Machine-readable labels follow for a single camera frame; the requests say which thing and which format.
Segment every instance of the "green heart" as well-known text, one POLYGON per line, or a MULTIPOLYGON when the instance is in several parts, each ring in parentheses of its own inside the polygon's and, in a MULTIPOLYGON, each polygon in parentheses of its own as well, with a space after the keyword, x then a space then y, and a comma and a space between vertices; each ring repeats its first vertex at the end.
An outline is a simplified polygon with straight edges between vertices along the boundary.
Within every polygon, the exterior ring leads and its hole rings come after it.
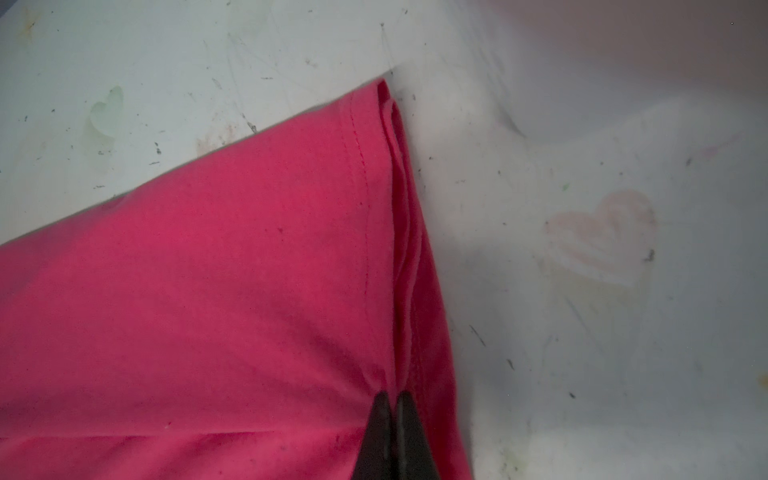
POLYGON ((99 133, 115 138, 123 114, 123 89, 112 88, 107 101, 97 101, 91 108, 91 124, 99 133))

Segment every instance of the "pink cloth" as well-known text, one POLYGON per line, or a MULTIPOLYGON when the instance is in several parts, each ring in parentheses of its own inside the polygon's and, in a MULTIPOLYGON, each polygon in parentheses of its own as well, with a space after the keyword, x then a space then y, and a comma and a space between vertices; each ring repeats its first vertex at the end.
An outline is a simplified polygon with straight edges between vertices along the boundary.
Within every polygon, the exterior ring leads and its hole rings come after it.
POLYGON ((346 479, 383 389, 469 479, 383 81, 0 247, 2 479, 346 479))

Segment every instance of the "pink heart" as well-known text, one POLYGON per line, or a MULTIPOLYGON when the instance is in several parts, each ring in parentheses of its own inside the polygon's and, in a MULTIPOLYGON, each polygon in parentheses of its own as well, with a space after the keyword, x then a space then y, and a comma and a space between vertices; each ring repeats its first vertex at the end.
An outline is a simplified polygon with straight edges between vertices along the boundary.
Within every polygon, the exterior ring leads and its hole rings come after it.
POLYGON ((654 261, 656 216, 636 190, 606 195, 594 214, 563 212, 544 227, 554 262, 594 280, 633 286, 654 261))

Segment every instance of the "heart-shaped mark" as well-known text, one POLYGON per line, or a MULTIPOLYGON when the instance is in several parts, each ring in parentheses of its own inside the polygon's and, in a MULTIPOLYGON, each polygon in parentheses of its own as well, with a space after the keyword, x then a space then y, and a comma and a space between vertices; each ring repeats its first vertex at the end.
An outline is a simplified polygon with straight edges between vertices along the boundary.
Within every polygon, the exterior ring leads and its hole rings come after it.
POLYGON ((633 286, 656 253, 654 209, 636 190, 606 195, 594 214, 556 214, 544 231, 554 262, 602 282, 633 286))
POLYGON ((100 134, 115 138, 122 114, 123 89, 115 87, 109 91, 107 101, 97 101, 91 108, 91 124, 100 134))

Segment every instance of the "white table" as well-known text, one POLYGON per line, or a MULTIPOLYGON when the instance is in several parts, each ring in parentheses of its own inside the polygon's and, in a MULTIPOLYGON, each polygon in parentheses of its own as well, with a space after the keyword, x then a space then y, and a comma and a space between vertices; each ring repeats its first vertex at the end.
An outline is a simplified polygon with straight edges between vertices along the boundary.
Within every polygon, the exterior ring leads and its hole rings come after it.
POLYGON ((394 68, 476 477, 765 478, 768 111, 689 89, 537 144, 471 65, 439 0, 19 0, 0 242, 394 68), (616 190, 657 232, 601 282, 547 222, 616 190))

